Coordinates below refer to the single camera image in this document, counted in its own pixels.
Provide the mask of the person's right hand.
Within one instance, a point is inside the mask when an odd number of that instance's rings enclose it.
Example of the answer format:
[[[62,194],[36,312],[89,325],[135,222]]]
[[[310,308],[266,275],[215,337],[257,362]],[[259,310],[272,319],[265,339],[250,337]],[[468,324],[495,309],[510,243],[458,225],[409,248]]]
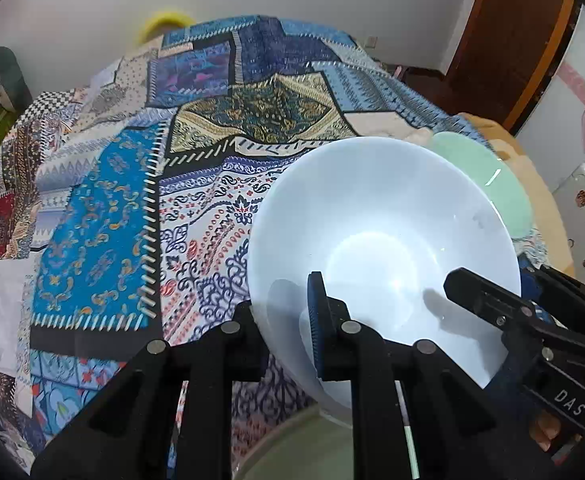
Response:
[[[556,453],[564,445],[575,445],[582,440],[580,434],[563,429],[560,419],[545,410],[533,417],[529,425],[529,435],[546,453]]]

